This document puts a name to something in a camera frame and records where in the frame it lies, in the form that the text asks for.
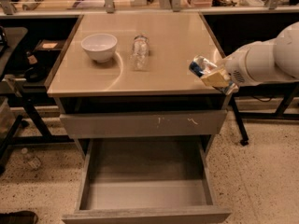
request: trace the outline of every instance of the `table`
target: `table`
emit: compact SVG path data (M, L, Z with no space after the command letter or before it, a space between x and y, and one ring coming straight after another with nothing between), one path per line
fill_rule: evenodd
M110 62L91 61L80 46L82 38L96 33L109 33L118 38L116 55ZM129 65L133 39L140 33L149 38L149 66L142 72L132 70ZM60 118L67 134L85 158L76 214L63 217L65 223L125 220L206 223L227 218L229 210L215 206L205 158L225 120L230 96L205 87L188 70L197 54L211 61L220 58L196 12L84 15L48 87L48 96L61 109ZM131 159L120 158L118 152L127 153ZM190 152L199 154L195 155L197 161L186 158ZM109 157L118 158L105 162ZM198 173L188 177L189 169L184 167L194 167L195 163L198 163ZM131 172L121 170L126 165ZM138 165L142 171L135 169ZM102 168L111 172L101 176L102 171L98 170ZM161 181L162 177L154 173L165 168L170 173ZM140 172L148 175L142 177ZM143 180L141 186L131 189L139 179ZM157 193L164 193L162 187L168 185L176 188L164 189L164 201L155 201L160 194L152 199ZM112 192L108 191L111 187L115 187ZM136 190L144 198L121 207L120 203L128 202L125 193L138 196ZM98 205L99 196L103 197L100 193L114 196L107 200L116 207L114 210L107 210L108 204ZM173 205L177 202L171 202L175 196L182 206Z

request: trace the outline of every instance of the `drawer front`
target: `drawer front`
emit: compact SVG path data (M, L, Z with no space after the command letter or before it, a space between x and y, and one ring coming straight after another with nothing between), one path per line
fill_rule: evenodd
M220 223L205 154L192 139L92 140L75 214L64 223Z
M216 134L226 110L61 115L70 138Z

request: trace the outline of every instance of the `drawer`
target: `drawer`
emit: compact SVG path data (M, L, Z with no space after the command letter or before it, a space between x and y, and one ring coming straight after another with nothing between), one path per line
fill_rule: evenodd
M92 140L75 214L66 224L223 222L201 144L192 139Z
M226 110L61 115L70 138L217 134Z

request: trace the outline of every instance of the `black shoe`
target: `black shoe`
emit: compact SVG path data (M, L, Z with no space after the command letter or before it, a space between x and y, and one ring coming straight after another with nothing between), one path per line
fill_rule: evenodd
M0 214L1 224L36 224L37 214L31 211Z

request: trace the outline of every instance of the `bowl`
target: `bowl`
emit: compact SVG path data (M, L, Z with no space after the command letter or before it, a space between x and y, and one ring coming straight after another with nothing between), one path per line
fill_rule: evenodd
M118 39L110 34L89 35L81 42L88 56L98 63L109 61L115 53L117 44Z

